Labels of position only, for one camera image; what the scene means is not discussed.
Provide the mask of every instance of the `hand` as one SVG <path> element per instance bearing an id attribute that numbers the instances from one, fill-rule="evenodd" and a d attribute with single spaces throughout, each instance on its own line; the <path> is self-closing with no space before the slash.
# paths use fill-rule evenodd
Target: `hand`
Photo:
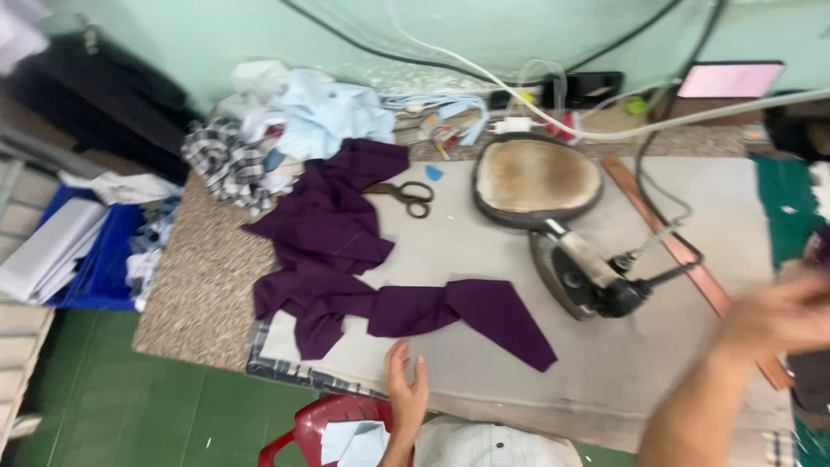
<path id="1" fill-rule="evenodd" d="M 404 374 L 409 366 L 409 343 L 400 340 L 386 354 L 386 388 L 392 404 L 392 437 L 414 443 L 427 414 L 429 386 L 423 355 L 415 362 L 415 382 Z"/>
<path id="2" fill-rule="evenodd" d="M 805 273 L 736 301 L 715 346 L 753 361 L 764 354 L 830 348 L 830 277 Z"/>

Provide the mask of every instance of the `person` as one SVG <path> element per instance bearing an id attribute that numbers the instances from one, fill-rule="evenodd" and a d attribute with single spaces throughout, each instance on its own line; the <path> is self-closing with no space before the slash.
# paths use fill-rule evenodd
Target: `person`
<path id="1" fill-rule="evenodd" d="M 637 467 L 726 465 L 755 361 L 823 348 L 830 348 L 830 277 L 825 274 L 807 273 L 734 302 L 706 351 L 648 421 Z M 422 426 L 429 400 L 427 363 L 417 356 L 415 381 L 407 381 L 408 353 L 406 341 L 399 341 L 386 356 L 394 423 L 381 467 L 405 467 L 413 447 L 416 467 L 581 465 L 568 442 L 499 424 L 441 416 Z"/>

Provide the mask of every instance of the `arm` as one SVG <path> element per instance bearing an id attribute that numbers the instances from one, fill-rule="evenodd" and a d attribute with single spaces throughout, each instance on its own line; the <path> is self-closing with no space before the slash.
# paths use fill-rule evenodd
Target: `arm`
<path id="1" fill-rule="evenodd" d="M 755 360 L 830 347 L 828 297 L 830 279 L 809 274 L 736 302 L 708 352 L 649 420 L 637 466 L 725 465 Z"/>
<path id="2" fill-rule="evenodd" d="M 427 363 L 417 356 L 415 381 L 408 382 L 404 372 L 409 366 L 409 344 L 398 341 L 386 355 L 386 387 L 392 404 L 393 426 L 389 444 L 378 467 L 406 467 L 415 441 L 427 414 L 429 386 Z"/>

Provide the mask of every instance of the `scissors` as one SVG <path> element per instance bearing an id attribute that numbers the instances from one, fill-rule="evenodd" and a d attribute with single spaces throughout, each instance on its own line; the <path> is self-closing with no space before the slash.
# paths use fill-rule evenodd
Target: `scissors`
<path id="1" fill-rule="evenodd" d="M 421 196 L 418 194 L 404 193 L 404 190 L 410 186 L 417 186 L 418 188 L 423 188 L 429 193 L 429 195 Z M 406 182 L 401 186 L 395 186 L 393 184 L 372 184 L 364 188 L 363 192 L 391 194 L 395 197 L 395 199 L 407 205 L 407 214 L 413 216 L 415 219 L 423 219 L 429 215 L 428 203 L 431 203 L 432 200 L 435 198 L 435 192 L 432 191 L 432 188 L 421 182 Z M 417 211 L 413 210 L 413 206 L 417 206 L 419 210 L 421 210 L 422 212 L 420 214 L 417 214 Z"/>

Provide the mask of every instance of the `white shirt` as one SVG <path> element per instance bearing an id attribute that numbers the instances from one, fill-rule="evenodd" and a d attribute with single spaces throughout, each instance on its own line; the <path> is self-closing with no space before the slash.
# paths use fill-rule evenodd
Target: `white shirt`
<path id="1" fill-rule="evenodd" d="M 581 467 L 567 440 L 449 415 L 421 427 L 414 467 Z"/>

